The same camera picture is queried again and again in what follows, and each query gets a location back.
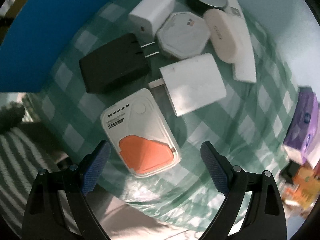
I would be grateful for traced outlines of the white oval case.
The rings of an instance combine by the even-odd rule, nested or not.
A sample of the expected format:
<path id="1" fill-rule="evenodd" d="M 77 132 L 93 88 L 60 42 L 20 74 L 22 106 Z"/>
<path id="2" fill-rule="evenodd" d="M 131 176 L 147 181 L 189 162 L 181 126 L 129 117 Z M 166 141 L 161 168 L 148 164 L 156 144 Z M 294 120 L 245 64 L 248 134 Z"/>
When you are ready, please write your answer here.
<path id="1" fill-rule="evenodd" d="M 219 59 L 226 63 L 237 63 L 244 52 L 244 45 L 231 16 L 219 9 L 209 9 L 203 19 L 208 25 L 210 41 Z"/>

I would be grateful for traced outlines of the green checkered tablecloth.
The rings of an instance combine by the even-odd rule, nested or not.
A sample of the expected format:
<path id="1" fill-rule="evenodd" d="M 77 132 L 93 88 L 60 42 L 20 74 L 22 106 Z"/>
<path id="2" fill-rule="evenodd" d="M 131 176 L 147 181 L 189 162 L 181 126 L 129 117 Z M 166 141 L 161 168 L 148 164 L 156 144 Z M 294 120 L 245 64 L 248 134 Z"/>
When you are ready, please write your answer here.
<path id="1" fill-rule="evenodd" d="M 159 69 L 170 63 L 161 55 L 154 57 L 148 76 L 107 95 L 88 94 L 85 90 L 79 60 L 128 33 L 128 13 L 140 1 L 112 0 L 103 6 L 58 57 L 42 91 L 28 96 L 34 112 L 74 161 L 80 161 L 106 139 L 100 122 L 103 110 L 145 88 L 159 77 Z M 177 0 L 176 9 L 185 11 L 185 0 Z M 211 142 L 232 164 L 248 172 L 269 170 L 277 176 L 287 164 L 280 147 L 295 111 L 298 88 L 271 36 L 249 12 L 245 12 L 245 18 L 257 82 L 235 81 L 232 67 L 217 61 L 226 97 L 180 117 L 174 114 L 165 91 L 159 89 L 155 99 L 181 149 L 180 163 L 140 179 L 112 152 L 99 179 L 106 191 L 162 222 L 203 231 L 223 201 L 200 157 L 203 142 Z"/>

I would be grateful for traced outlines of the white orange power adapter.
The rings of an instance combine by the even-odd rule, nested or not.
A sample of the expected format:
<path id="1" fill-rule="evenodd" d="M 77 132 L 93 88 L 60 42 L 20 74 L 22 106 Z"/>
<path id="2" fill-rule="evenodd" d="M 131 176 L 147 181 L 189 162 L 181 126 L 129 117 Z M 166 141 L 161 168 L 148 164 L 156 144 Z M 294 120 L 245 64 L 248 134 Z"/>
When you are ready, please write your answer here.
<path id="1" fill-rule="evenodd" d="M 137 178 L 164 172 L 181 160 L 173 133 L 146 88 L 108 107 L 100 121 L 120 159 Z"/>

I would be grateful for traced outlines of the blue cardboard box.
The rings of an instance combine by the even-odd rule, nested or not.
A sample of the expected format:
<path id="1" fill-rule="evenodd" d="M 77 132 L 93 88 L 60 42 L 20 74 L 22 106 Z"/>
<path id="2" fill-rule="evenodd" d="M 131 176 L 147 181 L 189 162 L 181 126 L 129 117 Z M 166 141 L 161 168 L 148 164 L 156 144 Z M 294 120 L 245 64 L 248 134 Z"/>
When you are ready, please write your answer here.
<path id="1" fill-rule="evenodd" d="M 2 23 L 1 92 L 38 92 L 60 51 L 109 0 L 9 0 Z"/>

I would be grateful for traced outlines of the orange package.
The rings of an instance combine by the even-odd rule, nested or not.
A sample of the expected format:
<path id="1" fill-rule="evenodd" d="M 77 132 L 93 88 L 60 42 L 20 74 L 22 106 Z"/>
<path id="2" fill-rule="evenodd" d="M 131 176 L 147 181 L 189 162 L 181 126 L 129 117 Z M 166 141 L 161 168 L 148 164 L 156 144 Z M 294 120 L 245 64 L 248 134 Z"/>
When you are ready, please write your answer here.
<path id="1" fill-rule="evenodd" d="M 286 205 L 307 211 L 319 197 L 319 172 L 306 161 L 304 165 L 290 161 L 282 170 L 285 183 L 281 198 Z"/>

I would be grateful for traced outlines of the grey striped towel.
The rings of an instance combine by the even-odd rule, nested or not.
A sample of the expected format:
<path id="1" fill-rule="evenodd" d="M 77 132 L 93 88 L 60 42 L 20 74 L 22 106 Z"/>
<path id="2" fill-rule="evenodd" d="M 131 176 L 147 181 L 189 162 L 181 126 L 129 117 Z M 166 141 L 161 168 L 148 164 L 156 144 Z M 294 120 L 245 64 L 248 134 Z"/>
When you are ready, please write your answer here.
<path id="1" fill-rule="evenodd" d="M 59 171 L 67 159 L 48 132 L 19 126 L 1 134 L 1 215 L 20 238 L 25 207 L 40 169 Z"/>

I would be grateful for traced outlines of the large white charger block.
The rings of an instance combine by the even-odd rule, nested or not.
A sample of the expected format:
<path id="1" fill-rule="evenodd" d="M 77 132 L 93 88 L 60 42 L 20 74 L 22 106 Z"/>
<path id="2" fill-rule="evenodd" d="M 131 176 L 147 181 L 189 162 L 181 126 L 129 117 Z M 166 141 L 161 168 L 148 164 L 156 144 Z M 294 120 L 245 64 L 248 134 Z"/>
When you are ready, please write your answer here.
<path id="1" fill-rule="evenodd" d="M 159 69 L 161 78 L 149 83 L 164 86 L 176 116 L 193 112 L 226 97 L 218 66 L 210 53 L 169 64 Z"/>

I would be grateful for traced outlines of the white octagonal charger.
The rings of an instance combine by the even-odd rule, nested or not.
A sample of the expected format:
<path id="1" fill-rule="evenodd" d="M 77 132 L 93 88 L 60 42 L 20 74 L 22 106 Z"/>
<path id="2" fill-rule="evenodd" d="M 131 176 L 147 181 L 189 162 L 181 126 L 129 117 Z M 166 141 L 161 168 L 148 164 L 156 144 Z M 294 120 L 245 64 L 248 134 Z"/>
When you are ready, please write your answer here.
<path id="1" fill-rule="evenodd" d="M 200 55 L 204 50 L 210 30 L 205 20 L 191 12 L 172 13 L 157 31 L 160 49 L 179 60 Z"/>

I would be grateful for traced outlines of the black power adapter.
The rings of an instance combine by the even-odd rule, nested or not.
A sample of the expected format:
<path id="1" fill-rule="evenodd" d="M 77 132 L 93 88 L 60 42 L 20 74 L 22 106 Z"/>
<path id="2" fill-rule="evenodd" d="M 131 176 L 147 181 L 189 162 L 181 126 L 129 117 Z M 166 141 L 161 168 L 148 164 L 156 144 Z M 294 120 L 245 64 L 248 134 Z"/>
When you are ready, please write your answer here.
<path id="1" fill-rule="evenodd" d="M 81 75 L 89 94 L 106 94 L 146 76 L 150 71 L 148 58 L 159 54 L 144 54 L 144 48 L 154 42 L 140 45 L 135 34 L 128 33 L 79 60 Z"/>

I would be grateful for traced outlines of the small white usb charger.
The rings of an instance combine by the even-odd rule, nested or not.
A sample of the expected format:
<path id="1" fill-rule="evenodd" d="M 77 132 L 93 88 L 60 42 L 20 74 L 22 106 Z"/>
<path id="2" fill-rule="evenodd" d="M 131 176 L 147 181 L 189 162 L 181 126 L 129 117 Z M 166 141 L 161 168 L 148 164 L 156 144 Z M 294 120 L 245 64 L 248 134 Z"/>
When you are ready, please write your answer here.
<path id="1" fill-rule="evenodd" d="M 154 40 L 157 31 L 173 12 L 176 0 L 141 0 L 128 19 L 137 36 Z"/>

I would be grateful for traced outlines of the long white curved bar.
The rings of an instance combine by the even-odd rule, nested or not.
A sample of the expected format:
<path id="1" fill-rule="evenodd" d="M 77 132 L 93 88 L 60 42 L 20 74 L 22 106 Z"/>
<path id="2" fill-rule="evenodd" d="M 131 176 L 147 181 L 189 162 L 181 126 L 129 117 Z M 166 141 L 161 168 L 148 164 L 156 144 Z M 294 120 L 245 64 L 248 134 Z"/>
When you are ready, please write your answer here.
<path id="1" fill-rule="evenodd" d="M 248 26 L 238 0 L 227 0 L 223 9 L 231 18 L 236 34 L 239 35 L 241 45 L 240 53 L 233 63 L 233 78 L 236 81 L 256 83 L 256 67 L 251 37 Z"/>

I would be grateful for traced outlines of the purple tissue pack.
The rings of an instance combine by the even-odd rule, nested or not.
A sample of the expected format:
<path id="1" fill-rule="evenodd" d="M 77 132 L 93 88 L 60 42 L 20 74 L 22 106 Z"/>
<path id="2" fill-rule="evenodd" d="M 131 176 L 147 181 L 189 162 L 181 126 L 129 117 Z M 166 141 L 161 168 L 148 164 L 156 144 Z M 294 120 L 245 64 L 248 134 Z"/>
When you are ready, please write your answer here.
<path id="1" fill-rule="evenodd" d="M 318 100 L 311 88 L 299 89 L 296 109 L 283 142 L 289 158 L 299 165 L 305 164 L 308 149 L 318 127 Z"/>

